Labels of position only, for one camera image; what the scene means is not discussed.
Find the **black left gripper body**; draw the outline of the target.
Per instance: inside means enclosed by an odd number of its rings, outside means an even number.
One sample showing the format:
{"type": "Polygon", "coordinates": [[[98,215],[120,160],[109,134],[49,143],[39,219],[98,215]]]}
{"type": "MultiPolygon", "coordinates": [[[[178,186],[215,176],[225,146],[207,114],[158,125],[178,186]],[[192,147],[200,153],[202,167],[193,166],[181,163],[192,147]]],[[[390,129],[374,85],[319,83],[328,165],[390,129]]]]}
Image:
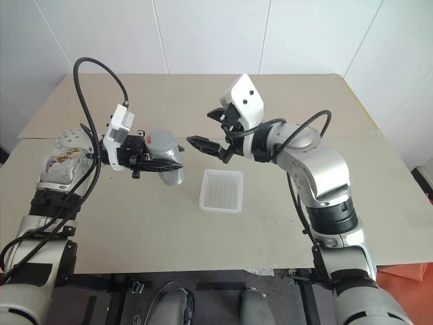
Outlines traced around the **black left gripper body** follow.
{"type": "Polygon", "coordinates": [[[137,135],[127,135],[122,144],[122,165],[132,171],[132,178],[140,178],[150,161],[145,146],[145,131],[138,130],[137,135]]]}

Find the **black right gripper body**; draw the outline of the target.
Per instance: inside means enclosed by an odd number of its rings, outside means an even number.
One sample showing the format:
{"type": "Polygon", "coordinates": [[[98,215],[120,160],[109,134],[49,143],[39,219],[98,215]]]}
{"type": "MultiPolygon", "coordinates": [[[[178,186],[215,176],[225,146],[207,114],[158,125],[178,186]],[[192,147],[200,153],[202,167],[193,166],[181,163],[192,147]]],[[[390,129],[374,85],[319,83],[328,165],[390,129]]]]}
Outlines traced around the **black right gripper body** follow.
{"type": "Polygon", "coordinates": [[[222,149],[220,159],[227,164],[233,155],[244,155],[244,139],[238,135],[244,127],[240,123],[240,113],[233,104],[229,104],[220,117],[221,129],[225,132],[225,141],[229,144],[227,149],[222,149]]]}

